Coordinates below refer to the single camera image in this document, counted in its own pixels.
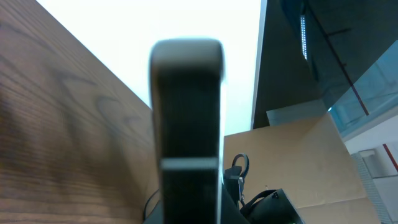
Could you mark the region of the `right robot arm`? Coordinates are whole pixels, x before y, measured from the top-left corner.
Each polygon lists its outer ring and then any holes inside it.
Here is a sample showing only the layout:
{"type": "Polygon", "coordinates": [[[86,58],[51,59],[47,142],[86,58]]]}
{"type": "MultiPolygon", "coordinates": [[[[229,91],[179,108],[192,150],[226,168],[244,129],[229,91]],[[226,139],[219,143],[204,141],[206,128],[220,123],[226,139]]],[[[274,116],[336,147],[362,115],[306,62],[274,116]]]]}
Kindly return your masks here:
{"type": "Polygon", "coordinates": [[[305,224],[283,189],[257,194],[240,212],[251,224],[305,224]]]}

